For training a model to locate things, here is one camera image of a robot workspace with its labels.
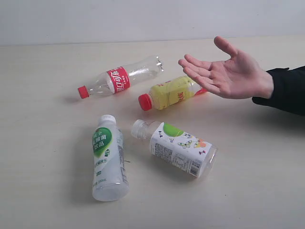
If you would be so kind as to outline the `black sleeved forearm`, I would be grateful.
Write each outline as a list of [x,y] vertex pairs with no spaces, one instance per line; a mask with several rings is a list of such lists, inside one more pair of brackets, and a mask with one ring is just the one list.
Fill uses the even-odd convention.
[[269,99],[253,97],[253,103],[304,116],[305,67],[302,66],[292,70],[275,68],[267,72],[273,79],[273,93]]

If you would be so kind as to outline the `person's open bare hand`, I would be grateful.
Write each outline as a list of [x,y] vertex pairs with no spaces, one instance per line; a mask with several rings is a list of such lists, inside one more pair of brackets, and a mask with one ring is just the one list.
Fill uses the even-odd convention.
[[183,72],[203,89],[227,99],[260,97],[269,99],[274,91],[272,76],[249,54],[217,36],[214,44],[230,55],[226,61],[200,61],[186,54],[178,64]]

